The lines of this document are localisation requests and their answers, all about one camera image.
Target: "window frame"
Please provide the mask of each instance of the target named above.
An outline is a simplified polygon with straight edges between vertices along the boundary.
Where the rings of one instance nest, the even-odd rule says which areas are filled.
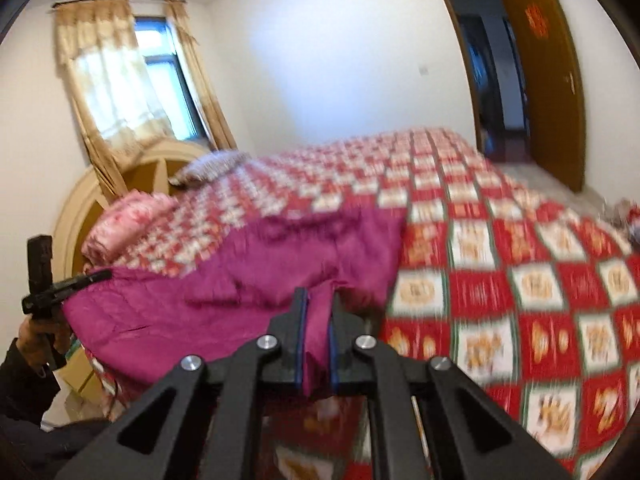
[[[162,16],[136,16],[135,17],[135,29],[136,30],[157,30],[161,34],[169,34],[170,30],[166,22],[166,18]],[[170,36],[170,41],[174,42],[174,38]],[[145,59],[145,65],[153,65],[153,64],[161,64],[161,63],[170,63],[175,68],[175,72],[178,75],[178,81],[180,82],[180,88],[182,89],[182,95],[184,96],[184,100],[187,103],[187,110],[191,117],[191,123],[193,124],[194,129],[196,130],[196,135],[194,137],[187,137],[184,140],[199,140],[199,139],[207,139],[207,133],[205,131],[204,125],[202,124],[202,119],[200,118],[200,113],[198,108],[196,107],[196,103],[193,100],[191,95],[191,91],[189,90],[189,86],[187,85],[187,79],[184,76],[184,72],[182,70],[182,66],[180,65],[180,60],[178,59],[177,54],[155,54],[152,56],[143,56]]]

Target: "magenta blanket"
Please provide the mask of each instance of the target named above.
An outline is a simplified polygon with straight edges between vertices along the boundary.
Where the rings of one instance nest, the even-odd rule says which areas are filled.
[[[181,278],[113,269],[113,278],[66,300],[80,341],[127,380],[147,386],[183,356],[233,353],[289,308],[295,287],[310,293],[304,385],[309,394],[328,364],[332,295],[350,290],[353,307],[385,304],[398,270],[404,216],[347,209],[301,219],[266,217],[229,233],[218,251]]]

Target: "black sleeve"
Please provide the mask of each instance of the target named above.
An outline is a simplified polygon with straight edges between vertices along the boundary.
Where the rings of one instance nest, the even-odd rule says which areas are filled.
[[[10,479],[52,480],[108,425],[105,419],[84,420],[47,433],[29,422],[0,415],[0,473],[10,474]]]
[[[40,426],[60,387],[49,367],[43,367],[42,377],[33,371],[15,343],[0,365],[0,414]]]

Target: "metal screw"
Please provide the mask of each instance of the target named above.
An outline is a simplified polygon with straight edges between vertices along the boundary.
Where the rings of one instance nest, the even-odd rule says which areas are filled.
[[[258,338],[256,344],[258,345],[258,348],[262,350],[271,350],[278,344],[278,339],[273,335],[263,335]]]
[[[356,339],[356,346],[362,350],[371,350],[377,341],[372,335],[361,335]]]
[[[182,361],[180,361],[180,366],[183,370],[193,372],[202,366],[202,359],[197,355],[187,355],[187,357],[183,357]]]
[[[448,357],[434,357],[431,360],[431,366],[439,372],[449,370],[451,368],[451,360]]]

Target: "hand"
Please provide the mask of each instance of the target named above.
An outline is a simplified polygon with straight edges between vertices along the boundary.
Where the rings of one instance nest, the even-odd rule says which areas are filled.
[[[47,363],[47,345],[45,334],[55,336],[54,348],[64,355],[71,345],[71,329],[62,314],[54,319],[24,318],[18,330],[16,348],[20,351],[28,365],[37,372]]]

